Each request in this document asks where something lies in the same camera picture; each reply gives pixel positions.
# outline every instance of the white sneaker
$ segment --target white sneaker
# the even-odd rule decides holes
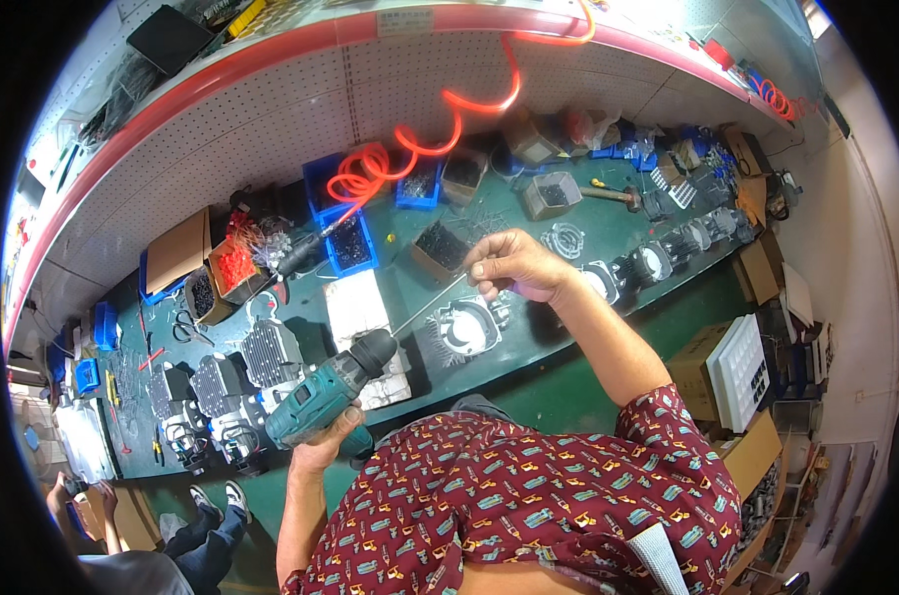
[[[245,492],[241,489],[241,485],[233,480],[225,482],[225,499],[228,506],[238,506],[245,511],[245,522],[252,521],[252,511],[248,508],[248,499],[245,498]]]
[[[222,514],[221,508],[215,506],[211,500],[209,500],[209,495],[205,493],[205,490],[195,485],[189,485],[189,495],[192,496],[192,501],[195,503],[195,507],[198,505],[204,505],[209,508],[213,508],[215,512],[218,513],[218,522],[221,523],[225,520],[225,515]]]

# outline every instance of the teal cordless drill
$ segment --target teal cordless drill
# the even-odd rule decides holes
[[[282,450],[308,442],[348,408],[368,381],[383,375],[384,365],[395,353],[396,339],[385,329],[364,335],[349,351],[322,363],[285,395],[265,422],[268,436]],[[340,452],[352,459],[370,457],[373,437],[367,427],[361,425],[351,432]]]

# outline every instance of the drill bit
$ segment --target drill bit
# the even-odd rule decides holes
[[[443,297],[443,296],[446,294],[446,292],[448,292],[449,290],[452,290],[452,289],[456,286],[456,284],[458,284],[460,281],[462,281],[463,279],[466,279],[467,274],[468,274],[467,272],[464,272],[464,273],[461,274],[460,276],[456,277],[456,280],[453,281],[452,283],[450,283],[450,284],[447,286],[446,289],[444,289],[442,292],[437,293],[436,296],[435,296],[432,300],[430,300],[429,302],[427,302],[426,305],[424,305],[424,306],[421,307],[419,310],[417,310],[417,311],[416,311],[416,314],[414,314],[413,316],[410,316],[410,317],[407,319],[406,322],[404,322],[402,325],[400,325],[399,327],[397,327],[396,330],[393,332],[393,336],[396,337],[397,335],[399,335],[401,330],[403,330],[404,328],[408,327],[408,326],[409,326],[409,323],[411,323],[411,322],[413,322],[414,320],[416,320],[416,317],[417,317],[417,316],[419,316],[419,315],[422,314],[423,312],[427,311],[427,309],[430,308],[430,306],[432,306],[432,305],[436,302],[436,300],[438,300],[438,299],[440,299],[441,297]]]

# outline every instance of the workbench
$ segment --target workbench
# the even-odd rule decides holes
[[[547,173],[555,171],[571,172],[579,186],[588,185],[591,178],[599,178],[609,187],[624,188],[633,184],[641,190],[656,188],[646,173],[636,173],[627,160],[582,158],[575,164],[564,163],[547,168]],[[515,183],[517,187],[520,184],[519,180]],[[575,266],[581,267],[594,260],[607,262],[616,256],[629,254],[638,244],[657,239],[664,233],[676,229],[681,223],[715,207],[716,205],[702,192],[698,192],[687,209],[676,209],[677,212],[670,220],[653,224],[647,220],[644,212],[629,213],[619,202],[586,198],[573,210],[560,217],[535,222],[529,220],[522,197],[513,190],[512,184],[489,170],[477,195],[466,209],[459,210],[443,202],[432,211],[399,209],[393,205],[393,198],[390,197],[374,199],[363,212],[380,262],[379,268],[375,270],[377,285],[390,316],[391,325],[397,327],[444,287],[412,260],[407,249],[416,235],[437,218],[445,222],[446,227],[462,236],[462,239],[467,239],[467,234],[458,232],[461,224],[466,225],[465,221],[461,221],[461,217],[467,217],[470,221],[494,220],[492,224],[494,226],[500,225],[503,220],[508,227],[521,228],[535,238],[551,229],[553,223],[573,223],[586,234],[582,255],[573,261]],[[622,315],[628,315],[673,292],[705,269],[729,256],[739,246],[740,242],[737,240],[718,242],[710,250],[695,254],[682,270],[676,270],[669,279],[641,291],[636,300],[631,303],[616,303],[615,307]],[[330,267],[324,267],[317,272],[322,276],[333,275]],[[306,363],[320,363],[333,355],[322,290],[322,286],[328,282],[328,279],[318,278],[313,272],[290,281],[289,303],[279,304],[277,308],[277,318],[296,335]],[[474,293],[474,289],[461,283],[435,303],[433,308]],[[151,444],[157,420],[153,416],[149,396],[145,390],[149,370],[137,371],[138,366],[145,361],[146,349],[136,305],[138,299],[136,273],[116,286],[104,299],[118,311],[121,339],[118,351],[100,353],[100,368],[107,367],[117,376],[122,404],[116,414],[122,425],[122,436],[133,450],[129,454],[120,452],[119,436],[115,432],[109,411],[105,411],[104,417],[107,420],[118,471],[127,479],[184,472],[169,446],[163,445],[166,461],[164,468],[157,465],[153,459]],[[511,292],[507,294],[506,299],[510,307],[510,316],[508,327],[503,331],[502,342],[471,362],[452,367],[443,367],[434,360],[432,351],[427,349],[430,339],[425,329],[425,316],[420,316],[414,321],[410,330],[398,337],[401,348],[407,351],[410,364],[408,380],[413,397],[379,410],[369,411],[368,424],[374,426],[401,416],[412,419],[414,411],[474,391],[496,378],[537,362],[573,343],[573,339],[567,333],[553,324],[553,314],[547,306],[529,303]],[[254,301],[251,306],[254,318],[269,316],[270,309],[266,302],[268,300],[264,297]],[[250,329],[246,311],[242,307],[227,320],[214,327],[208,327],[205,334],[216,344],[214,348],[199,341],[179,344],[171,338],[171,323],[174,322],[176,308],[173,299],[144,307],[146,327],[154,333],[153,350],[165,348],[165,352],[157,358],[156,366],[163,362],[171,362],[191,373],[206,354],[214,351],[225,354],[237,351],[237,341],[244,338]],[[224,460],[219,454],[212,452],[210,457],[216,463],[224,465]]]

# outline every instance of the hammer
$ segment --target hammer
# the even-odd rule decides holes
[[[633,185],[629,185],[624,192],[618,190],[609,190],[602,187],[579,187],[582,196],[592,196],[594,198],[608,198],[610,200],[624,203],[628,208],[628,212],[636,213],[641,210],[641,193]]]

